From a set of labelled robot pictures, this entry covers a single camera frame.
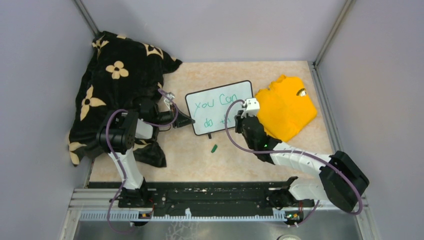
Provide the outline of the black framed whiteboard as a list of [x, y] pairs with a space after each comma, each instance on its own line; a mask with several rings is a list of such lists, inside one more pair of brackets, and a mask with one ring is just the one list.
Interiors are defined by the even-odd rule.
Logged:
[[194, 120], [193, 132], [197, 136], [208, 135], [235, 127], [235, 116], [241, 109], [238, 103], [229, 114], [229, 106], [236, 100], [246, 100], [253, 97], [253, 87], [249, 80], [226, 84], [186, 94], [185, 101], [189, 116]]

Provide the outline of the green marker cap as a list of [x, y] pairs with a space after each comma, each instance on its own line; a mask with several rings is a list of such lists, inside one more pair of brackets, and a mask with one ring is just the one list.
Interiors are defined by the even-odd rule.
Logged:
[[214, 153], [217, 150], [217, 148], [218, 148], [218, 145], [215, 144], [211, 149], [211, 153]]

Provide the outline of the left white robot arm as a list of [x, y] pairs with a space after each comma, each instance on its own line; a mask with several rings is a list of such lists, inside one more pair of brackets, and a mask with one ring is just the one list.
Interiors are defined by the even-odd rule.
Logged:
[[113, 159], [122, 180], [116, 197], [120, 208], [146, 207], [150, 204], [147, 183], [137, 168], [134, 155], [136, 139], [151, 139], [154, 128], [166, 124], [181, 128], [195, 123], [175, 104], [169, 103], [168, 106], [168, 111], [161, 112], [157, 103], [145, 98], [134, 110], [110, 110], [97, 131], [98, 144]]

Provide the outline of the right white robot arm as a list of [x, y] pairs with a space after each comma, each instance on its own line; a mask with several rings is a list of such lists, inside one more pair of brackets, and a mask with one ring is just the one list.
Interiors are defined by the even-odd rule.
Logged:
[[318, 154], [290, 146], [268, 135], [256, 116], [242, 110], [234, 119], [236, 133], [242, 134], [247, 143], [246, 152], [263, 162], [314, 177], [307, 181], [295, 179], [281, 193], [284, 204], [295, 206], [300, 200], [324, 200], [352, 215], [362, 212], [362, 195], [370, 181], [347, 153], [337, 150], [333, 154]]

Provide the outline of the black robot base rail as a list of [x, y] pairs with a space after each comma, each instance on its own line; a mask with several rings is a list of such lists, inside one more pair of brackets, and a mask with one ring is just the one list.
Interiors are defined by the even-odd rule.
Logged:
[[289, 193], [294, 181], [148, 182], [141, 194], [116, 192], [117, 182], [91, 182], [76, 189], [70, 208], [84, 221], [132, 222], [282, 222], [303, 221], [313, 200]]

